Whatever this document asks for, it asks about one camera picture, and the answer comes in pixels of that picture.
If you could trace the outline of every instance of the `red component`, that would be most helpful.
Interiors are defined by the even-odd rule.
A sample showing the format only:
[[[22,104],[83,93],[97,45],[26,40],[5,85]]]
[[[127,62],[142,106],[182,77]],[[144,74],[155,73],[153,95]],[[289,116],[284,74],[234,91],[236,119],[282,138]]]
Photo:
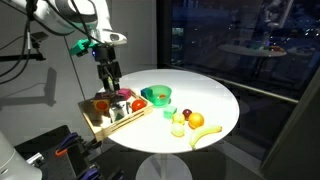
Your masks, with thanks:
[[[56,156],[57,156],[57,157],[61,157],[61,156],[63,156],[64,154],[66,154],[67,152],[68,152],[67,149],[64,149],[64,150],[62,150],[62,151],[60,151],[59,149],[57,149],[57,150],[56,150]]]
[[[103,101],[99,101],[97,103],[97,108],[100,110],[105,110],[105,109],[107,109],[107,107],[108,107],[107,103],[105,103]]]
[[[144,107],[146,107],[146,104],[141,99],[137,99],[137,100],[133,101],[132,106],[131,106],[133,112],[136,112],[139,109],[142,109]]]

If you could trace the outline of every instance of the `glass wall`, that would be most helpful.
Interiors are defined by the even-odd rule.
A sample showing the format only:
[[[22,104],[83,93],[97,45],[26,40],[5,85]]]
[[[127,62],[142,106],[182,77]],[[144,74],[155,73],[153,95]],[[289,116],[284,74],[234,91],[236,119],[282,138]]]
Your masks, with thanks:
[[[226,84],[241,115],[225,140],[263,159],[319,67],[320,0],[172,0],[171,8],[170,59],[160,63],[254,88]]]

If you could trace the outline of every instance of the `apple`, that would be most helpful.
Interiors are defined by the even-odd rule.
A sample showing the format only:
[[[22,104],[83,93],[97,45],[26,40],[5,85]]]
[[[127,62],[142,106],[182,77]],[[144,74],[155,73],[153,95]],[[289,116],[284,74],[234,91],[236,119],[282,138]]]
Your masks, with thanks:
[[[188,121],[188,118],[190,116],[190,114],[192,113],[192,111],[190,109],[185,109],[183,110],[182,114],[184,115],[185,119]]]
[[[171,133],[176,137],[184,136],[184,126],[180,123],[173,123],[171,125]]]
[[[174,113],[172,116],[172,123],[179,123],[184,125],[185,117],[182,113]]]

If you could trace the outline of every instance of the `white round table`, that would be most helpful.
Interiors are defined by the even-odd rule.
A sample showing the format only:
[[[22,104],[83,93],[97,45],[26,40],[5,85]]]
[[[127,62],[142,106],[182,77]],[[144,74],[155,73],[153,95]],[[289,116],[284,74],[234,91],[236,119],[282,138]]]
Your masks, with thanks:
[[[196,149],[205,148],[230,133],[238,121],[239,105],[234,95],[222,84],[206,76],[181,70],[155,69],[123,76],[121,87],[129,87],[137,93],[151,85],[167,85],[172,89],[171,106],[177,112],[188,108],[201,113],[206,124],[222,126],[220,133],[202,137]],[[156,153],[140,166],[137,180],[191,180],[186,164],[172,153],[190,152],[189,138],[193,130],[185,123],[185,136],[171,134],[171,120],[163,117],[163,108],[120,129],[109,138],[116,143],[142,152]]]

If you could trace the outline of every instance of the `green cup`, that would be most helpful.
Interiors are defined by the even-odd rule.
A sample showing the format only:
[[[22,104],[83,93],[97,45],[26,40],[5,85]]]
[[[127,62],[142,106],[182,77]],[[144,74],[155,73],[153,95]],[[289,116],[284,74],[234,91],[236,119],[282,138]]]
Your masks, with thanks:
[[[154,85],[146,90],[147,99],[152,102],[154,107],[165,107],[170,103],[172,90],[168,86]]]

